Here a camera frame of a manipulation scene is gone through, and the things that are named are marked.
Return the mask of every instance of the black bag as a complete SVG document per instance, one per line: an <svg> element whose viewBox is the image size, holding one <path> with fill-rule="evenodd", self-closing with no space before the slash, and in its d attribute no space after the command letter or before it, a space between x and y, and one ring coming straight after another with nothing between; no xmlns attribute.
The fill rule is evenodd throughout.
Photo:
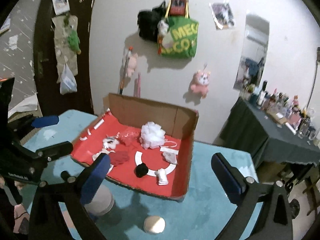
<svg viewBox="0 0 320 240"><path fill-rule="evenodd" d="M166 13L165 1L152 10L143 10L138 14L139 36L147 41L157 42L158 23Z"/></svg>

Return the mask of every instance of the yellow bag handle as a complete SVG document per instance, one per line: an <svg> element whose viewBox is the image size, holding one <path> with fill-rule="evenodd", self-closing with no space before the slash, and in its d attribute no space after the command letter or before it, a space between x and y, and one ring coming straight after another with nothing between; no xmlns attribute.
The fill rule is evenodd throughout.
<svg viewBox="0 0 320 240"><path fill-rule="evenodd" d="M171 8L171 0L169 1L168 7L167 7L167 12L165 13L165 16L164 16L165 19L167 19L169 17L170 8ZM187 3L186 3L185 18L189 18L189 0L187 0Z"/></svg>

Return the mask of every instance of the gray wallpaper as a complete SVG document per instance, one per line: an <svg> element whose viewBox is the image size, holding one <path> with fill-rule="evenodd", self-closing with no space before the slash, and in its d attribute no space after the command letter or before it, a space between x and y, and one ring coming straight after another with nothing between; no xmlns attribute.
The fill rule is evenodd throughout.
<svg viewBox="0 0 320 240"><path fill-rule="evenodd" d="M9 110L36 93L32 47L39 4L19 0L11 11L10 30L0 34L0 77L15 77Z"/></svg>

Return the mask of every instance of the table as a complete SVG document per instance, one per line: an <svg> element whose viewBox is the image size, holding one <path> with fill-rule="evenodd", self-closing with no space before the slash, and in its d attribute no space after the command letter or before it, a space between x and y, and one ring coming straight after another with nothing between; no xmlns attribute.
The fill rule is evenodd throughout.
<svg viewBox="0 0 320 240"><path fill-rule="evenodd" d="M278 127L249 102L238 98L221 132L224 146L251 154L255 168L263 161L318 165L320 149L300 139L287 126Z"/></svg>
<svg viewBox="0 0 320 240"><path fill-rule="evenodd" d="M97 117L76 110L69 110L60 115L57 125L42 128L24 146L32 151L62 141L72 141ZM222 186L211 169L211 157L221 152L232 166L241 173L257 180L257 175L250 155L246 152L194 143L189 190L182 203L145 195L108 180L103 185L112 192L122 220L117 225L108 221L108 214L97 221L97 226L107 239L214 239L228 222L236 206L231 204ZM65 156L49 163L42 179L61 183L60 173L67 170L72 176L78 175L83 167L75 163L70 156ZM23 204L30 211L36 186L27 185L22 190ZM246 239L258 218L262 203L258 203L241 239ZM165 219L163 233L156 236L143 231L143 222L147 216L159 215ZM75 229L70 228L75 239L80 239Z"/></svg>

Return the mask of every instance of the white semicircle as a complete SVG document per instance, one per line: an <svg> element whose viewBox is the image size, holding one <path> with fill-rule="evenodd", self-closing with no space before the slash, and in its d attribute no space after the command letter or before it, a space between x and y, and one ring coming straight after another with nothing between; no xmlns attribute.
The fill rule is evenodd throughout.
<svg viewBox="0 0 320 240"><path fill-rule="evenodd" d="M134 157L137 166L142 163L141 157L142 157L142 152L138 152L138 151L137 151L137 152L136 152L136 155L135 155L135 157ZM176 168L176 165L170 163L170 165L169 165L168 167L166 167L164 170L165 170L166 174L168 175L169 173L173 172L173 170L174 170L175 168ZM156 176L157 176L157 175L156 175L156 171L150 170L150 169L149 169L147 175L153 176L153 177L156 177Z"/></svg>

